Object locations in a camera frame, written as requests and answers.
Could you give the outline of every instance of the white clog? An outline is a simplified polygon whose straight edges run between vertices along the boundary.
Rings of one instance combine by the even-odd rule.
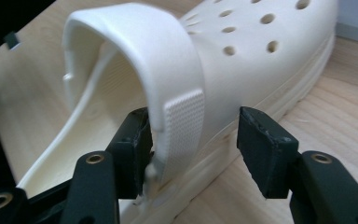
[[[240,106],[279,119],[310,90],[336,17],[337,0],[208,0],[181,20],[141,4],[74,12],[63,36],[73,113],[19,187],[34,196],[69,179],[147,106],[155,155],[121,221],[171,222],[239,155]]]

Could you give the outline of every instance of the clamp jaw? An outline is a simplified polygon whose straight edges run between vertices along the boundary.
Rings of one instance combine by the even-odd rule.
[[[106,151],[80,157],[72,179],[29,200],[23,189],[0,189],[0,223],[119,223],[118,199],[144,192],[152,146],[147,109],[131,112]],[[289,132],[250,107],[240,111],[237,147],[264,197],[293,192],[296,224],[358,224],[358,184],[338,159],[298,153]]]

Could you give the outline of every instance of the clog strap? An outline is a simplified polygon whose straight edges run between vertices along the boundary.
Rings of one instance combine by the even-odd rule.
[[[154,7],[124,4],[77,11],[63,35],[64,83],[72,108],[95,73],[105,41],[128,59],[144,87],[157,134],[153,164],[164,184],[190,164],[198,148],[204,114],[198,53],[177,19]]]

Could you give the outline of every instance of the wooden surface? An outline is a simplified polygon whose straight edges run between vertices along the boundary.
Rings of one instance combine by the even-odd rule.
[[[70,12],[126,1],[58,0],[0,48],[0,137],[20,179],[69,118],[64,101],[62,29]],[[181,16],[200,0],[150,0]],[[300,151],[329,153],[358,181],[358,43],[338,39],[322,77],[281,125]],[[287,200],[265,200],[241,158],[195,198],[174,223],[291,223]]]

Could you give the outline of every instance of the wooden table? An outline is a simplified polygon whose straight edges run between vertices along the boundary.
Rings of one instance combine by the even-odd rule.
[[[62,76],[64,22],[72,11],[127,1],[58,0],[0,48],[0,138],[19,180],[69,118]],[[180,17],[200,0],[150,0]],[[358,181],[358,43],[339,38],[322,77],[282,120],[300,151],[329,153]],[[241,158],[174,223],[291,223],[288,200],[265,200]]]

